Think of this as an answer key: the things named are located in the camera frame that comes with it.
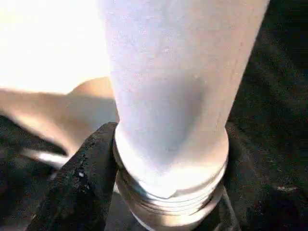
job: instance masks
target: dark background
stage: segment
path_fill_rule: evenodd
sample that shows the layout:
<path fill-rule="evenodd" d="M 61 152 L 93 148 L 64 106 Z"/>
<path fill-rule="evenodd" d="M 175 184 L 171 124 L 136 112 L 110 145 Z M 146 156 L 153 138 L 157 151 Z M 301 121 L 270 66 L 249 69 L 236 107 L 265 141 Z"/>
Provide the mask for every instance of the dark background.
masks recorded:
<path fill-rule="evenodd" d="M 270 2 L 231 111 L 224 180 L 243 230 L 308 230 L 307 31 L 305 0 Z M 64 152 L 5 117 L 0 144 L 0 230 L 19 230 L 53 170 L 17 154 Z M 142 230 L 117 194 L 106 230 Z"/>

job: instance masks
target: white surface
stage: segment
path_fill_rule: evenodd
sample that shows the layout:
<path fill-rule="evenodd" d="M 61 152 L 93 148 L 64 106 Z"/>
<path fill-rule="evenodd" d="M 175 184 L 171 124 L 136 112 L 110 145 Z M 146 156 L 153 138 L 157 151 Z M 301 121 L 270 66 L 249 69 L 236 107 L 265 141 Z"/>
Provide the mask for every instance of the white surface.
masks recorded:
<path fill-rule="evenodd" d="M 107 75 L 96 0 L 0 0 L 0 88 L 69 93 Z"/>
<path fill-rule="evenodd" d="M 268 1 L 102 2 L 125 168 L 158 196 L 208 182 Z"/>

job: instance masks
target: white cylindrical tube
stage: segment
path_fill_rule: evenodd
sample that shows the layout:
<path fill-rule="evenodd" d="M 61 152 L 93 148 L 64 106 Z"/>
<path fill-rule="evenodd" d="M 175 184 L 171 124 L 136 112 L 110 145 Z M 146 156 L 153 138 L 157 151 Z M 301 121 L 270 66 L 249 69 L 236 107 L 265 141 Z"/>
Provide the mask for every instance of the white cylindrical tube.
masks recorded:
<path fill-rule="evenodd" d="M 225 124 L 267 4 L 103 0 L 115 141 L 149 194 L 170 198 L 224 168 Z"/>

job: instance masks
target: white pipe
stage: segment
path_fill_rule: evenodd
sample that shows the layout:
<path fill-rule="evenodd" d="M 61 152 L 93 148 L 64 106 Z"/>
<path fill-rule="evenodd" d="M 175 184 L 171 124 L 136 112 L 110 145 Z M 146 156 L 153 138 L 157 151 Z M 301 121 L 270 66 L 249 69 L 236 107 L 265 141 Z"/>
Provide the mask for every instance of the white pipe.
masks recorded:
<path fill-rule="evenodd" d="M 268 0 L 103 0 L 126 171 L 170 198 L 224 171 L 225 124 Z"/>

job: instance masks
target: bright light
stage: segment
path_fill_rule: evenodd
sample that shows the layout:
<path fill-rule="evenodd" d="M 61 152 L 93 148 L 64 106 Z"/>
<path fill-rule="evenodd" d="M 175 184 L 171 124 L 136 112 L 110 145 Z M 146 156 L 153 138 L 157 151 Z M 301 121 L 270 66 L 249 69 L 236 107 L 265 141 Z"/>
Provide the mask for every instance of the bright light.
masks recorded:
<path fill-rule="evenodd" d="M 0 1 L 0 88 L 68 93 L 108 74 L 96 0 Z"/>

